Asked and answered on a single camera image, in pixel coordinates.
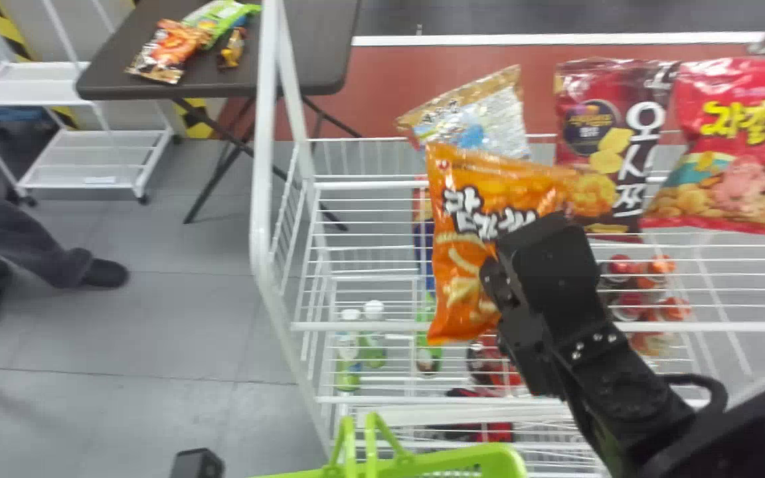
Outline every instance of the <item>bottle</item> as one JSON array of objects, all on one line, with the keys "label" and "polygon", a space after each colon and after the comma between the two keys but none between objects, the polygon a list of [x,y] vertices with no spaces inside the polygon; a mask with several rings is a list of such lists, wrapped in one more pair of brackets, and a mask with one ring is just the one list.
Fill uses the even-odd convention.
[{"label": "bottle", "polygon": [[[385,305],[379,300],[369,300],[365,302],[363,311],[365,312],[365,321],[382,321]],[[388,351],[381,345],[382,341],[383,336],[380,333],[361,333],[359,344],[362,346],[361,357],[365,366],[380,368],[385,365]]]},{"label": "bottle", "polygon": [[[358,321],[361,312],[358,309],[344,309],[341,320]],[[336,364],[335,388],[343,392],[355,392],[359,389],[362,373],[362,360],[359,360],[359,334],[353,331],[335,333]]]},{"label": "bottle", "polygon": [[[427,306],[419,309],[416,321],[419,323],[431,323],[435,317],[434,306],[435,299],[430,293],[427,293]],[[441,370],[441,347],[430,347],[427,341],[427,333],[419,332],[415,334],[415,367],[424,375],[435,375]]]}]

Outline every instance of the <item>snack bag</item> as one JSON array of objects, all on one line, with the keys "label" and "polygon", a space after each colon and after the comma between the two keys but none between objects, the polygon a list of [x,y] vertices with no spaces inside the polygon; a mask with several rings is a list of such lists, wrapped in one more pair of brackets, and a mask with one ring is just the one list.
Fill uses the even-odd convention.
[{"label": "snack bag", "polygon": [[495,240],[561,209],[578,173],[440,143],[427,145],[427,170],[436,285],[428,341],[475,339],[500,318],[479,279]]},{"label": "snack bag", "polygon": [[237,3],[235,0],[212,0],[188,13],[182,23],[203,31],[200,49],[212,48],[219,37],[232,27],[239,27],[242,18],[262,11],[261,5]]},{"label": "snack bag", "polygon": [[683,64],[675,102],[689,148],[643,226],[765,235],[765,57]]},{"label": "snack bag", "polygon": [[140,49],[127,73],[151,80],[178,84],[185,73],[185,60],[197,51],[203,31],[172,19],[158,21],[155,36]]},{"label": "snack bag", "polygon": [[571,196],[589,233],[640,242],[647,170],[665,124],[673,61],[587,58],[556,66],[556,164],[592,171]]},{"label": "snack bag", "polygon": [[415,149],[430,142],[523,159],[527,145],[521,68],[508,66],[418,106],[395,121]]}]

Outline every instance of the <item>red package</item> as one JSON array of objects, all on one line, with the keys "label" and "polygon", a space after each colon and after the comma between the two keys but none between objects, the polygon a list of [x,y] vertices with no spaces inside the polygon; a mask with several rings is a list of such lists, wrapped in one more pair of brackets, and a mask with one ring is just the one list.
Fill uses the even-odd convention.
[{"label": "red package", "polygon": [[765,235],[765,57],[683,64],[675,102],[689,148],[643,226]]},{"label": "red package", "polygon": [[586,232],[640,241],[647,169],[676,70],[674,61],[612,58],[556,66],[556,164],[595,173],[583,175],[571,197]]}]

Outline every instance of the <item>white metal shelf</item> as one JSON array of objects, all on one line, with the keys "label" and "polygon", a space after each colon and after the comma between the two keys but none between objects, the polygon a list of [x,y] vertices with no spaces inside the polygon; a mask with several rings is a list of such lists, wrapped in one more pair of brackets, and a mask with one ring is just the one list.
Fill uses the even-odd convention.
[{"label": "white metal shelf", "polygon": [[[535,151],[540,152],[534,161],[547,163],[553,151],[544,143],[541,145],[546,147],[540,149],[540,140],[535,139]],[[525,387],[508,385],[503,372],[497,373],[502,384],[480,387],[498,398],[444,396],[451,388],[471,386],[466,343],[444,346],[441,369],[432,376],[423,375],[414,366],[415,335],[428,326],[417,323],[416,316],[430,305],[424,298],[428,276],[419,267],[421,261],[416,260],[412,221],[413,208],[428,202],[427,197],[413,197],[416,188],[427,185],[421,179],[424,164],[420,155],[404,139],[312,142],[317,146],[311,160],[320,174],[312,181],[295,182],[295,187],[286,187],[281,196],[271,197],[274,233],[267,257],[279,299],[291,301],[286,312],[294,309],[285,315],[288,323],[281,327],[294,333],[292,354],[313,386],[325,430],[332,430],[344,414],[364,410],[382,412],[386,418],[386,412],[395,408],[433,406],[437,420],[454,426],[485,423],[473,414],[464,414],[462,406],[494,403],[534,409],[534,400],[539,399],[529,396]],[[663,146],[658,160],[674,161],[680,149]],[[299,175],[298,158],[295,152],[286,165],[292,181]],[[652,197],[655,191],[656,185],[651,185],[647,196]],[[332,227],[323,215],[325,211],[337,215],[348,230]],[[765,377],[765,237],[676,228],[647,230],[642,243],[607,242],[592,234],[590,244],[598,260],[610,260],[612,254],[627,254],[635,260],[669,254],[675,260],[677,270],[669,276],[668,295],[689,303],[692,321],[619,324],[626,332],[670,334],[667,351],[659,357],[644,357],[652,369],[707,373],[737,393]],[[299,277],[296,296],[290,291],[292,276]],[[385,304],[382,320],[340,321],[340,311],[361,309],[371,299]],[[338,345],[334,338],[345,330],[382,333],[381,345],[388,353],[384,366],[362,371],[361,386],[352,393],[335,387]],[[698,388],[676,390],[695,405],[707,399],[707,393]],[[554,404],[558,412],[567,414],[564,406]],[[600,463],[573,430],[561,433],[549,420],[520,420],[519,411],[507,415],[499,410],[498,416],[514,423],[513,447],[522,451],[532,475],[599,472]],[[571,426],[572,422],[564,415],[559,423]],[[528,432],[533,427],[539,433]],[[433,438],[421,426],[394,428],[404,443],[417,451],[465,445]],[[579,455],[555,459],[551,453],[556,450],[544,452],[545,447],[564,447],[565,443],[582,448]]]},{"label": "white metal shelf", "polygon": [[0,62],[0,106],[94,106],[76,93],[76,80],[89,63]]},{"label": "white metal shelf", "polygon": [[[103,106],[76,93],[76,81],[89,63],[78,60],[51,0],[41,3],[69,61],[12,63],[4,55],[6,60],[0,62],[0,106],[42,107],[60,131],[21,179],[13,176],[0,157],[4,175],[30,205],[34,203],[29,196],[33,189],[131,189],[141,203],[146,203],[146,182],[173,135],[169,121],[155,104],[163,122],[161,130],[112,130]],[[103,6],[97,0],[93,4],[112,33],[113,24]],[[89,107],[102,129],[70,131],[52,110],[61,106]]]},{"label": "white metal shelf", "polygon": [[[392,418],[395,433],[416,451],[467,445],[425,434],[430,414],[410,421],[420,413],[416,408],[431,406],[432,420],[440,426],[484,420],[514,423],[513,447],[522,451],[531,476],[604,475],[568,410],[556,400],[529,396],[526,388],[506,383],[491,389],[498,397],[446,396],[449,388],[468,384],[466,344],[446,345],[434,376],[417,371],[415,334],[427,324],[417,323],[416,317],[431,309],[425,290],[428,276],[422,269],[429,257],[421,249],[416,256],[422,237],[416,241],[412,223],[413,208],[428,200],[420,194],[413,197],[427,184],[422,180],[422,157],[403,138],[307,138],[285,7],[282,0],[274,0],[271,7],[263,11],[259,42],[261,107],[256,113],[250,262],[321,442],[331,447],[338,418],[379,411],[383,418]],[[287,163],[274,157],[277,72],[295,141]],[[533,161],[553,162],[553,134],[531,134],[529,140]],[[674,132],[663,135],[647,199],[680,157],[684,148],[679,142]],[[284,183],[273,183],[273,166],[288,172]],[[332,227],[327,213],[348,230]],[[647,357],[653,369],[713,375],[735,400],[765,387],[765,237],[681,228],[647,230],[640,244],[605,242],[597,235],[589,239],[599,260],[612,254],[635,260],[669,254],[676,260],[667,289],[689,303],[692,319],[620,324],[629,332],[671,334],[667,353]],[[361,308],[372,299],[385,304],[381,320],[339,320],[342,309]],[[379,369],[363,370],[358,390],[338,391],[333,336],[362,330],[384,334],[386,362]],[[707,393],[697,388],[676,390],[693,406],[707,400]],[[467,412],[470,406],[473,412]],[[493,408],[491,416],[486,406]]]},{"label": "white metal shelf", "polygon": [[67,131],[49,141],[17,183],[26,189],[143,190],[172,133]]}]

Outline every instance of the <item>yellow black caution stripe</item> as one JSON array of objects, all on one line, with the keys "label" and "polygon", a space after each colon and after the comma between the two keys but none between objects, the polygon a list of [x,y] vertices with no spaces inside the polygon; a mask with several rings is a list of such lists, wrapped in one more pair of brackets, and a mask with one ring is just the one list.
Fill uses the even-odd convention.
[{"label": "yellow black caution stripe", "polygon": [[[17,60],[35,61],[34,55],[31,54],[31,51],[25,44],[25,38],[19,33],[16,25],[13,24],[13,21],[11,21],[5,10],[2,8],[2,3],[0,3],[0,37],[2,37],[2,39],[5,40],[5,43],[8,44],[8,48],[10,48],[13,54],[16,55]],[[66,106],[54,106],[51,110],[67,128],[78,129],[78,123],[76,123],[76,119],[70,111],[70,108],[67,108]]]},{"label": "yellow black caution stripe", "polygon": [[[137,6],[140,0],[131,0],[132,3]],[[197,111],[200,111],[205,116],[209,115],[209,111],[206,109],[206,100],[201,98],[185,98],[185,101],[191,104]],[[200,121],[191,113],[186,112],[185,109],[179,105],[173,105],[173,109],[179,113],[179,117],[182,118],[182,122],[185,124],[185,133],[188,134],[188,138],[201,138],[207,139],[212,136],[212,127]]]}]

